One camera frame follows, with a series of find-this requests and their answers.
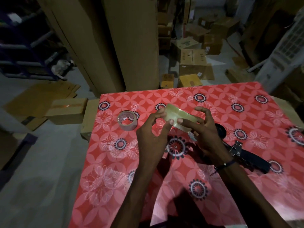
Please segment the person's right hand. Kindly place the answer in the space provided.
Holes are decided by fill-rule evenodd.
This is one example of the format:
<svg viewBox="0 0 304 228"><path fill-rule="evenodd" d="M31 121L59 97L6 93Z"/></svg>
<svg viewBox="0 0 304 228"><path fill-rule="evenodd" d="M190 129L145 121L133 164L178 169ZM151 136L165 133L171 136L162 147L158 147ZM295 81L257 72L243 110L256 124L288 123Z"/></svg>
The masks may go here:
<svg viewBox="0 0 304 228"><path fill-rule="evenodd" d="M206 156L207 163L216 167L233 160L218 135L211 111L204 107L195 107L195 110L205 114L204 132L193 134L199 149Z"/></svg>

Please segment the person's left hand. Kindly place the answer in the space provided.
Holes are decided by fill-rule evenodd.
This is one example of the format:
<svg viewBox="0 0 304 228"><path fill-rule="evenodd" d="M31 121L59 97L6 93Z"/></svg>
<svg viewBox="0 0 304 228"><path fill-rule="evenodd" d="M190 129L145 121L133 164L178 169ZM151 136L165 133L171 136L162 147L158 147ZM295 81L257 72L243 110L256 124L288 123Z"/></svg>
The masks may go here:
<svg viewBox="0 0 304 228"><path fill-rule="evenodd" d="M161 108L156 113L149 115L144 124L137 129L136 136L139 149L139 168L144 172L153 173L161 160L167 140L156 140L152 127L159 118L164 118L166 113Z"/></svg>

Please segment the person's right forearm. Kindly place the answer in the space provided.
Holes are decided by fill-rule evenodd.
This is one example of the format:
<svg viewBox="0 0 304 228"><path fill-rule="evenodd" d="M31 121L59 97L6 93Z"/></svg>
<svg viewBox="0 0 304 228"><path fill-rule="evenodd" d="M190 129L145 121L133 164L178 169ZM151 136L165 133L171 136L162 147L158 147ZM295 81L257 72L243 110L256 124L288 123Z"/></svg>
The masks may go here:
<svg viewBox="0 0 304 228"><path fill-rule="evenodd" d="M291 228L240 165L234 163L218 173L248 228Z"/></svg>

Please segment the person's left forearm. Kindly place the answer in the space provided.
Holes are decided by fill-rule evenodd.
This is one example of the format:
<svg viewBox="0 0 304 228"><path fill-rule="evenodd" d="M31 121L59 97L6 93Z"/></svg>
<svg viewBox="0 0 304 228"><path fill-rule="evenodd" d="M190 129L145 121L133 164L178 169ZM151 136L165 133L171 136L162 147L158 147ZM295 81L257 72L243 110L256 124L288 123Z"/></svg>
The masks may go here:
<svg viewBox="0 0 304 228"><path fill-rule="evenodd" d="M110 228L138 228L147 189L157 164L139 163L131 186Z"/></svg>

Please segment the small clear tape roll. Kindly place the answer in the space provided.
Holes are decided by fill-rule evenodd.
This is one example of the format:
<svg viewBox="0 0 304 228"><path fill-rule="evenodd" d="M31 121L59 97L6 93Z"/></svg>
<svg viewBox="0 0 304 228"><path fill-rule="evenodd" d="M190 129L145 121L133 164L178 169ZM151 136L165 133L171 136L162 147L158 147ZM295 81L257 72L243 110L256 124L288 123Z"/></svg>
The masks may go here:
<svg viewBox="0 0 304 228"><path fill-rule="evenodd" d="M117 120L120 128L124 131L134 130L138 125L137 116L132 111L125 110L120 112Z"/></svg>

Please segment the yellow cardboard box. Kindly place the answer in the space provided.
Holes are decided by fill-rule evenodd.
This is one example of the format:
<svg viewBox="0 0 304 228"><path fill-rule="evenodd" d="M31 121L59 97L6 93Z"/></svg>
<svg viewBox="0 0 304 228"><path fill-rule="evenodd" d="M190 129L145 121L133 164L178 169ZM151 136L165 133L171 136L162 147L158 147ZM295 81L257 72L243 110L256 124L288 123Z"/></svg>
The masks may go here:
<svg viewBox="0 0 304 228"><path fill-rule="evenodd" d="M178 88L192 88L197 86L202 86L201 80L197 74L188 74L178 77Z"/></svg>

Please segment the small yellow printed box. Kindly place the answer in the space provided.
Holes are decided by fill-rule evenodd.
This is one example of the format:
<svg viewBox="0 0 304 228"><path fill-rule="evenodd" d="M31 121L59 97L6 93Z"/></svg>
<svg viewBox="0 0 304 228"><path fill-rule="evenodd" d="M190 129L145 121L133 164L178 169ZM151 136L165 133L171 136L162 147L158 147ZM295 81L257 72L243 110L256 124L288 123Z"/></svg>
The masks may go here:
<svg viewBox="0 0 304 228"><path fill-rule="evenodd" d="M172 88L174 88L174 74L172 73L162 74L161 89L172 89Z"/></svg>

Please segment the black wristband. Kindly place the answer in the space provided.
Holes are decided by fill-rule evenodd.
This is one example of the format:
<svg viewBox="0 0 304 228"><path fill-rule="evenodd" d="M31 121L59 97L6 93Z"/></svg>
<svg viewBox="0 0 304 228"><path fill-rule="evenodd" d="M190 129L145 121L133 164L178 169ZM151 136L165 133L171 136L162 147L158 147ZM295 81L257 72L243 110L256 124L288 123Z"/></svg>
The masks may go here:
<svg viewBox="0 0 304 228"><path fill-rule="evenodd" d="M225 169L225 168L227 168L227 167L233 165L234 163L236 163L236 161L235 161L235 160L231 160L231 161L229 161L229 162L227 162L227 163L224 163L224 164L222 164L222 165L220 165L220 166L214 167L214 172L213 172L210 176L215 175L215 174L218 173L219 171L221 171L221 170L223 170L223 169Z"/></svg>

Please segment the large open-flap cardboard box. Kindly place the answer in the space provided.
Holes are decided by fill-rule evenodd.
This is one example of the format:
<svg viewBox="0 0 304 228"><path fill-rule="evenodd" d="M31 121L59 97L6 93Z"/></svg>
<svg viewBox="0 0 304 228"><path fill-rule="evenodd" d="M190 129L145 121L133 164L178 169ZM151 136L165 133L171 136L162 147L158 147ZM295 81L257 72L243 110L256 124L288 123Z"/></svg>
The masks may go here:
<svg viewBox="0 0 304 228"><path fill-rule="evenodd" d="M200 80L209 80L204 49L182 49L178 76L197 74Z"/></svg>

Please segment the red floral tablecloth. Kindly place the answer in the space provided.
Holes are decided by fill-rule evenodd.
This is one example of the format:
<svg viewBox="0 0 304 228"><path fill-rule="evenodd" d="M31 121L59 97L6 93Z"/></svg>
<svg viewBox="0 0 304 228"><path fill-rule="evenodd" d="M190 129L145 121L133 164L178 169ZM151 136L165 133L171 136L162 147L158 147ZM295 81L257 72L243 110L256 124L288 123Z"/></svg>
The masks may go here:
<svg viewBox="0 0 304 228"><path fill-rule="evenodd" d="M187 113L202 106L226 129L224 141L239 141L243 149L271 165L267 174L246 169L267 201L287 221L304 220L304 134L292 124L258 82L103 94L100 97L84 168L69 227L108 228L132 183L139 153L136 129L124 131L122 111L135 113L137 128L151 113L172 104ZM214 167L201 164L187 133L172 128L166 146L171 167L163 180L155 172L142 220L151 225L177 215L173 198L186 190L207 223L244 224L244 220Z"/></svg>

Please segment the flat cardboard piece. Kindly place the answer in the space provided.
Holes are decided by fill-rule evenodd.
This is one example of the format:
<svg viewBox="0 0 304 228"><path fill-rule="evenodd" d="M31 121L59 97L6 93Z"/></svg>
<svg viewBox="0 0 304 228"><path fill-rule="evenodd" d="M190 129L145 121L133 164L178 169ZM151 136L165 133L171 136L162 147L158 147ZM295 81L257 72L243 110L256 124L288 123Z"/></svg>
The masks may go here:
<svg viewBox="0 0 304 228"><path fill-rule="evenodd" d="M225 75L231 83L253 82L255 79L254 73L249 73L246 70L240 70L235 68L226 69Z"/></svg>

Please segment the black tape dispenser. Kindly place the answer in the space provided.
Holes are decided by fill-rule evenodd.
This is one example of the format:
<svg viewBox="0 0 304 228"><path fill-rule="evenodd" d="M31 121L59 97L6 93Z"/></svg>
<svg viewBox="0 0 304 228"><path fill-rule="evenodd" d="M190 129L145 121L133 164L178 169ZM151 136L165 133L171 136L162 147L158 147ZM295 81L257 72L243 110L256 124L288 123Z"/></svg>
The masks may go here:
<svg viewBox="0 0 304 228"><path fill-rule="evenodd" d="M230 155L244 168L249 169L251 172L260 171L262 174L267 174L270 171L271 164L263 158L242 148L243 144L240 141L235 141L234 145L229 145L223 139L226 137L226 129L215 123L218 135L222 140L222 143L226 147Z"/></svg>

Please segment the plain cardboard box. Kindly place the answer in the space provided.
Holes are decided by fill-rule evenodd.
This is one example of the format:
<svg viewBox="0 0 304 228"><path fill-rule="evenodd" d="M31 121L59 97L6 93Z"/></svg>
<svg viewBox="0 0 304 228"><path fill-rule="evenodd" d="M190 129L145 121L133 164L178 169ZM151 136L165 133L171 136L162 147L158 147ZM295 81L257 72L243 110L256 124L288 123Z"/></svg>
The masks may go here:
<svg viewBox="0 0 304 228"><path fill-rule="evenodd" d="M81 137L87 141L90 141L90 137L92 134L92 130L98 110L98 105L99 105L99 99L88 100L86 105L80 134Z"/></svg>

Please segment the printed cardboard box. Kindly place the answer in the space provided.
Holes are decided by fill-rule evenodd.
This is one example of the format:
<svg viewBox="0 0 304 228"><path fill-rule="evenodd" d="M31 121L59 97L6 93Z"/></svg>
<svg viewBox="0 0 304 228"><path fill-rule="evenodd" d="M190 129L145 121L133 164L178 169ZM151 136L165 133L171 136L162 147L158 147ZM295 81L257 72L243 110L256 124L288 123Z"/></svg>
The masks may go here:
<svg viewBox="0 0 304 228"><path fill-rule="evenodd" d="M177 62L180 62L182 49L201 49L202 43L197 42L192 37L175 40L171 43L170 54Z"/></svg>

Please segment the tall brown cardboard roll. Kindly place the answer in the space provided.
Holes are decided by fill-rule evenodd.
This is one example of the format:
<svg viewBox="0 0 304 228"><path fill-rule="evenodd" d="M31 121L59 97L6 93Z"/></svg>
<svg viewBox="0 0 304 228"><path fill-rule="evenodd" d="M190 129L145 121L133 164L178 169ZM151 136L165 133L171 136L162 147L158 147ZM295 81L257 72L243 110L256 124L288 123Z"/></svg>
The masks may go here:
<svg viewBox="0 0 304 228"><path fill-rule="evenodd" d="M127 91L159 88L157 0L101 0Z"/></svg>
<svg viewBox="0 0 304 228"><path fill-rule="evenodd" d="M37 0L90 90L125 91L101 0Z"/></svg>

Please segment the white pipe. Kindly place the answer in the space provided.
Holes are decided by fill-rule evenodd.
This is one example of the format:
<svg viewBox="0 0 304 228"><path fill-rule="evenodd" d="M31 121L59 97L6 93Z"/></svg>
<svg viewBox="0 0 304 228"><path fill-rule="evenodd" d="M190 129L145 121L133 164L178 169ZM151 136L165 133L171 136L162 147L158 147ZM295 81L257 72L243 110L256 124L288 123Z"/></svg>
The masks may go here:
<svg viewBox="0 0 304 228"><path fill-rule="evenodd" d="M253 67L251 67L251 68L249 68L249 69L247 69L247 72L253 72L254 70L256 70L257 68L260 68L261 66L263 66L266 62L267 62L267 60L268 59L265 59L265 60L263 60L262 62L260 62L260 63L258 63L258 64L256 64L256 65L254 65Z"/></svg>

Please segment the stack of small cardboard boxes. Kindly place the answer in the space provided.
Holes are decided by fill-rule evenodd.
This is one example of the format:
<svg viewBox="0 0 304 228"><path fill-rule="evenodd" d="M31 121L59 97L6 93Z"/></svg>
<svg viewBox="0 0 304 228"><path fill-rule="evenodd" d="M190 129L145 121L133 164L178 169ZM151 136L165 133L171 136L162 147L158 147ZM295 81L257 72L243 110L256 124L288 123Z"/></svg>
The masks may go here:
<svg viewBox="0 0 304 228"><path fill-rule="evenodd" d="M158 48L169 50L171 46L172 22L168 13L158 12Z"/></svg>

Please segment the taped brown cardboard box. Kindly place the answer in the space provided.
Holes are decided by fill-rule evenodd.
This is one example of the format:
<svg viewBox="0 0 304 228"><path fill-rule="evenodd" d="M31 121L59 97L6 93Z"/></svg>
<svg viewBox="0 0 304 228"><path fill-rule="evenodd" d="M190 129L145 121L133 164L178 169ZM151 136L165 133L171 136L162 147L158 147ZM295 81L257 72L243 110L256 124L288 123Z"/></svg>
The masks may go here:
<svg viewBox="0 0 304 228"><path fill-rule="evenodd" d="M45 118L55 125L81 124L83 122L87 98L66 98L54 100Z"/></svg>

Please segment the white air cooler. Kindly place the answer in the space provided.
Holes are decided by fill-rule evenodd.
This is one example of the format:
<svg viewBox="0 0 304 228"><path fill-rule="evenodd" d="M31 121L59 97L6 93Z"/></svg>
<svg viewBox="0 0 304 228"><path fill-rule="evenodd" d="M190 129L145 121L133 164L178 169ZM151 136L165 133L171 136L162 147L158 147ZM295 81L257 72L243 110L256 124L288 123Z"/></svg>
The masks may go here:
<svg viewBox="0 0 304 228"><path fill-rule="evenodd" d="M295 68L304 64L304 6L256 75L265 91L271 93Z"/></svg>

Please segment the white plastic bag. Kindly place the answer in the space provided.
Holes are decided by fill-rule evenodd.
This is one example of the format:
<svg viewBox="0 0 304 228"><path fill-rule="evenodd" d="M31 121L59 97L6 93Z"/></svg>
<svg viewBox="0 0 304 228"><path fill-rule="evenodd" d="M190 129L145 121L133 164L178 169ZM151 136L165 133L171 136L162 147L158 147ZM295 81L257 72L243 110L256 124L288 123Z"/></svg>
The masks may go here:
<svg viewBox="0 0 304 228"><path fill-rule="evenodd" d="M62 75L71 67L74 67L73 60L58 60L56 65L51 67L51 72L61 80L67 80Z"/></svg>

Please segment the large dark cardboard box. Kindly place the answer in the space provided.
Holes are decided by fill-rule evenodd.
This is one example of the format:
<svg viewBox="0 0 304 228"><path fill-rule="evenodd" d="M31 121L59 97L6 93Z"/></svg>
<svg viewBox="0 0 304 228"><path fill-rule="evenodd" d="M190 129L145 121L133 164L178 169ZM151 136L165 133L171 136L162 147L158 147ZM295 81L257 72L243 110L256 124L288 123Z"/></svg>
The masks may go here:
<svg viewBox="0 0 304 228"><path fill-rule="evenodd" d="M288 0L256 0L245 25L240 46L249 67L267 59L294 24Z"/></svg>

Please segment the pile of flattened cardboard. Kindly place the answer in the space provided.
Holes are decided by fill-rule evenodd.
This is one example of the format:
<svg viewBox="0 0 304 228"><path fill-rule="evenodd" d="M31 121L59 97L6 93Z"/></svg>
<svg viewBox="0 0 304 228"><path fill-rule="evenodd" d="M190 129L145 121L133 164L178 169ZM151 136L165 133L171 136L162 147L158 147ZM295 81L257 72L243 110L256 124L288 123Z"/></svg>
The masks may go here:
<svg viewBox="0 0 304 228"><path fill-rule="evenodd" d="M54 100L75 98L79 88L81 85L69 81L44 81L23 91L3 109L27 129L35 131L47 121L44 116Z"/></svg>

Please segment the blue metal shelf rack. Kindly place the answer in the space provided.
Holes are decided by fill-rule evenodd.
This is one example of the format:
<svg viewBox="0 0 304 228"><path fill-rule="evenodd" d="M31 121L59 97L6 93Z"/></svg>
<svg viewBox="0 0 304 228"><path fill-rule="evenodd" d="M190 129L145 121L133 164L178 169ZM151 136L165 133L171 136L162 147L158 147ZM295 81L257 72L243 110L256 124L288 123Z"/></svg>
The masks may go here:
<svg viewBox="0 0 304 228"><path fill-rule="evenodd" d="M0 0L0 73L6 77L60 80L51 72L71 60L37 0Z"/></svg>

